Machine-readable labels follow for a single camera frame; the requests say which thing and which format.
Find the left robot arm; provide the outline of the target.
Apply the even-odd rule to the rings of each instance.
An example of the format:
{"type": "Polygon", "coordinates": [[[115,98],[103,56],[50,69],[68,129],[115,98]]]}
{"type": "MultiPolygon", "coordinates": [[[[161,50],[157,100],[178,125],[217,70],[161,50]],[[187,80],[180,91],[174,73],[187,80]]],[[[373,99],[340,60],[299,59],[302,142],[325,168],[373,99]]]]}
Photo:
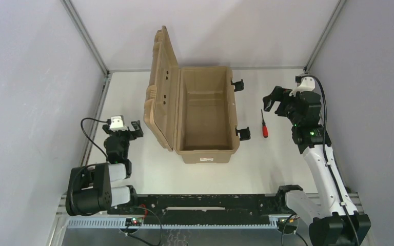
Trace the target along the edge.
{"type": "Polygon", "coordinates": [[[101,152],[106,161],[71,170],[65,203],[70,216],[91,216],[120,204],[136,205],[133,186],[111,186],[112,182],[130,178],[132,174],[132,162],[128,158],[130,142],[144,133],[140,121],[131,124],[132,131],[121,117],[104,121],[102,129],[108,137],[101,152]]]}

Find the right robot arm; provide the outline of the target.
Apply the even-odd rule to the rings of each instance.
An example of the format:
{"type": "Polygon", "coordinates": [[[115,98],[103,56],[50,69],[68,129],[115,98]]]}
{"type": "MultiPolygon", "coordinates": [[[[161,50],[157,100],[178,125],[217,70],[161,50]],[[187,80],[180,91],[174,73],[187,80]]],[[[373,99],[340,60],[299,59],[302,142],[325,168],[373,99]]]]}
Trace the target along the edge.
{"type": "Polygon", "coordinates": [[[316,204],[301,188],[280,186],[284,203],[306,223],[312,245],[361,245],[371,221],[359,213],[340,177],[320,118],[321,96],[276,86],[263,97],[264,111],[276,102],[275,114],[292,123],[292,140],[311,170],[320,199],[316,204]]]}

